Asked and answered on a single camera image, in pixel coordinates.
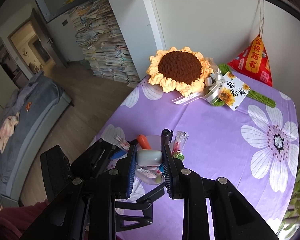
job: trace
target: yellow label with chinese characters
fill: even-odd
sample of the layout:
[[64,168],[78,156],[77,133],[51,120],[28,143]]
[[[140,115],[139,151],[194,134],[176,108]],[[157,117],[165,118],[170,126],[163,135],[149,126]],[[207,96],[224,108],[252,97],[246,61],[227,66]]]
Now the yellow label with chinese characters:
[[260,36],[257,36],[253,42],[247,57],[246,70],[252,73],[258,73],[262,60],[263,42]]

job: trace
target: white ribbon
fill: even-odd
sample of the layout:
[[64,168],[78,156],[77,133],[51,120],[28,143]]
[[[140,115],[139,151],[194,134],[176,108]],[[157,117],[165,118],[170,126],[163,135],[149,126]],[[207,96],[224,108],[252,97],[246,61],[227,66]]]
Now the white ribbon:
[[185,106],[199,98],[203,98],[204,100],[208,101],[212,105],[215,101],[218,100],[226,81],[224,77],[221,75],[221,71],[218,68],[218,66],[213,62],[213,59],[208,58],[208,62],[210,63],[211,68],[213,69],[216,75],[216,81],[209,88],[209,92],[205,93],[204,91],[202,91],[202,92],[193,93],[187,97],[179,97],[175,100],[172,100],[171,101],[172,103]]

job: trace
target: orange marker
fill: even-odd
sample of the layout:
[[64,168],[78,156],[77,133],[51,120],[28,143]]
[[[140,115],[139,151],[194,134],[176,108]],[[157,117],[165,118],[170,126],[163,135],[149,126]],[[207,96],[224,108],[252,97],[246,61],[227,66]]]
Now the orange marker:
[[140,134],[137,137],[137,141],[143,150],[151,150],[151,146],[150,146],[146,136],[144,136],[143,134]]

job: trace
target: green crochet stem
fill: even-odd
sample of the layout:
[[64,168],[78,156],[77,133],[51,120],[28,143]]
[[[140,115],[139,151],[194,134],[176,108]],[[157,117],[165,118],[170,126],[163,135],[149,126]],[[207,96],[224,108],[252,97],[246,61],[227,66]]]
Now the green crochet stem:
[[[227,64],[220,64],[218,67],[221,70],[222,75],[225,75],[227,72],[232,73],[230,67]],[[261,95],[260,93],[254,91],[252,89],[250,89],[249,93],[247,94],[247,97],[250,97],[254,100],[257,100],[257,101],[259,101],[259,102],[261,102],[261,103],[263,103],[263,104],[265,104],[265,105],[267,105],[271,108],[275,107],[275,102],[272,99],[270,99],[270,98],[268,98],[264,95]],[[223,106],[224,104],[225,103],[219,98],[212,105],[213,106]]]

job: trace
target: floral tablecloth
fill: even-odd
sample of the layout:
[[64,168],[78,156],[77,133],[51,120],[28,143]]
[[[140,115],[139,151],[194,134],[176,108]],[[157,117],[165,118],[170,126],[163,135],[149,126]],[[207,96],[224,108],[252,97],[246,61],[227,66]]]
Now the floral tablecloth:
[[[293,101],[283,93],[249,77],[239,79],[276,102],[269,108],[245,98],[236,111],[213,107],[203,99],[185,106],[171,103],[180,94],[163,93],[144,80],[124,100],[94,139],[115,144],[115,134],[133,140],[139,134],[160,135],[165,128],[186,131],[184,166],[204,178],[231,181],[276,231],[291,198],[298,165],[298,127]],[[130,201],[154,186],[135,178]],[[208,207],[210,239],[213,225]],[[181,239],[183,200],[166,193],[154,203],[153,224],[120,232],[122,239]]]

